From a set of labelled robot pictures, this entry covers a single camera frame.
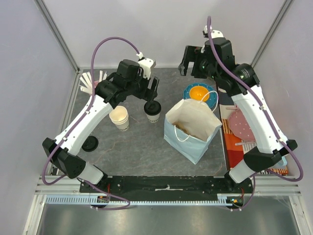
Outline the black plastic cup lid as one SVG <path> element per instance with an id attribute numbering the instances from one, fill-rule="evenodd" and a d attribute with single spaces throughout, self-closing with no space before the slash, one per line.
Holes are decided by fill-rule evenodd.
<path id="1" fill-rule="evenodd" d="M 144 105 L 144 112 L 147 115 L 156 116 L 161 112 L 161 104 L 156 100 L 146 102 Z"/>

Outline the stack of white paper cups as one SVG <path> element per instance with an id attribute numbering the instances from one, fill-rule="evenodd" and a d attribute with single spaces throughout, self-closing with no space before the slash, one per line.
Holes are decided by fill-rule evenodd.
<path id="1" fill-rule="evenodd" d="M 109 113 L 112 123 L 120 130 L 127 131 L 129 129 L 128 111 L 123 106 L 117 106 Z"/>

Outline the light blue paper bag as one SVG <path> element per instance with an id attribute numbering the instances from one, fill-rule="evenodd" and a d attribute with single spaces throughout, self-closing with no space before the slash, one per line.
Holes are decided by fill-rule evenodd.
<path id="1" fill-rule="evenodd" d="M 212 139 L 222 126 L 216 117 L 214 108 L 210 108 L 204 99 L 216 91 L 207 92 L 201 100 L 182 99 L 165 115 L 164 139 L 193 164 L 197 164 Z"/>

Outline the brown cardboard cup carrier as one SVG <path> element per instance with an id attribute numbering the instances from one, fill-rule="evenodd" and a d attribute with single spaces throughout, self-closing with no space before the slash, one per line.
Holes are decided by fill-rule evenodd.
<path id="1" fill-rule="evenodd" d="M 204 140 L 197 129 L 186 127 L 182 122 L 176 121 L 172 123 L 177 129 L 183 131 L 186 135 L 195 137 L 200 140 Z"/>

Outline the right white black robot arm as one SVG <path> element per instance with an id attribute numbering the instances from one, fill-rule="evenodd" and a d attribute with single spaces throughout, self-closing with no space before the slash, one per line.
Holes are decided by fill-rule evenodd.
<path id="1" fill-rule="evenodd" d="M 235 62 L 229 40 L 220 37 L 206 41 L 203 47 L 186 46 L 179 65 L 182 76 L 187 74 L 191 62 L 194 64 L 191 75 L 214 79 L 217 87 L 225 90 L 242 111 L 256 140 L 256 146 L 226 174 L 224 187 L 234 193 L 241 188 L 242 181 L 292 154 L 298 144 L 296 140 L 288 139 L 278 127 L 254 69 L 247 63 Z"/>

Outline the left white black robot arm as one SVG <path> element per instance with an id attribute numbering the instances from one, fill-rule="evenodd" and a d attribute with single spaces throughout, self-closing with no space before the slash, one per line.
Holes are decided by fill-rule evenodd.
<path id="1" fill-rule="evenodd" d="M 96 192 L 105 191 L 108 185 L 105 173 L 77 154 L 99 122 L 128 96 L 146 101 L 156 98 L 159 79 L 151 78 L 155 65 L 155 61 L 149 58 L 138 62 L 128 59 L 121 61 L 116 72 L 97 84 L 95 95 L 89 98 L 74 121 L 54 139 L 46 138 L 43 141 L 48 161 L 68 178 L 83 179 L 90 182 L 90 187 Z"/>

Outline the orange bowl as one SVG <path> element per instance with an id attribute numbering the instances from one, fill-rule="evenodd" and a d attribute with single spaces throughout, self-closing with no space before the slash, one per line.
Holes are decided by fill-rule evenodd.
<path id="1" fill-rule="evenodd" d="M 210 91 L 203 86 L 194 86 L 189 92 L 190 98 L 206 102 L 210 98 Z"/>

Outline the blue dotted plate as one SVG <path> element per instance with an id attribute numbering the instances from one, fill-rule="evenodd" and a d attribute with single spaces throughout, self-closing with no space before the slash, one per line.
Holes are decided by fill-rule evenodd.
<path id="1" fill-rule="evenodd" d="M 204 83 L 192 83 L 192 84 L 188 85 L 183 92 L 183 99 L 190 99 L 189 92 L 190 92 L 190 89 L 194 86 L 206 87 L 210 91 L 210 98 L 204 103 L 206 103 L 211 110 L 214 110 L 215 108 L 217 108 L 217 103 L 218 103 L 217 92 L 214 90 L 214 88 L 212 86 L 209 86 L 209 85 L 204 84 Z"/>

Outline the white wrapped straws bundle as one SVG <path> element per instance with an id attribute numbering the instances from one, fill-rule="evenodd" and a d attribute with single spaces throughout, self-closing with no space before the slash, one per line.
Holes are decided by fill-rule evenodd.
<path id="1" fill-rule="evenodd" d="M 107 78 L 107 72 L 103 72 L 102 70 L 99 71 L 99 79 L 98 81 L 102 82 L 103 80 L 106 80 Z M 81 81 L 80 85 L 80 91 L 87 93 L 89 95 L 92 95 L 92 80 L 91 80 L 91 73 L 90 72 L 84 72 L 79 77 L 79 80 Z"/>

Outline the pink dotted plate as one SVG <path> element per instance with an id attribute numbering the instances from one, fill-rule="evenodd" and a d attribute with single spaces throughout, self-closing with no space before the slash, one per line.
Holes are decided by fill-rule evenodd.
<path id="1" fill-rule="evenodd" d="M 228 118 L 229 129 L 243 141 L 255 141 L 254 134 L 241 110 L 237 109 Z"/>

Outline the colourful patterned placemat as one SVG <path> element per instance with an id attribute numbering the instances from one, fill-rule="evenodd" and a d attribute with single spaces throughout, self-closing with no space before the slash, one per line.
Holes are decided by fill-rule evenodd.
<path id="1" fill-rule="evenodd" d="M 233 168 L 243 159 L 245 153 L 256 146 L 256 141 L 243 141 L 231 132 L 228 118 L 233 111 L 239 108 L 233 103 L 225 90 L 218 88 L 218 94 L 226 158 L 229 168 Z"/>

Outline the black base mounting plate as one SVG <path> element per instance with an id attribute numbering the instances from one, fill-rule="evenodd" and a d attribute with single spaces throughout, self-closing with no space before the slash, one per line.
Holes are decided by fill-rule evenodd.
<path id="1" fill-rule="evenodd" d="M 252 193 L 250 179 L 233 184 L 224 177 L 214 176 L 111 176 L 96 187 L 125 198 L 156 200 L 214 200 L 218 194 Z"/>

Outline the light blue mug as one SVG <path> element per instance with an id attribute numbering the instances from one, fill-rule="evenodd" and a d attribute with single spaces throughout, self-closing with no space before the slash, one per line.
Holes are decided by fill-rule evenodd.
<path id="1" fill-rule="evenodd" d="M 278 166 L 286 166 L 287 165 L 287 160 L 285 156 L 282 157 L 282 159 L 276 164 Z"/>

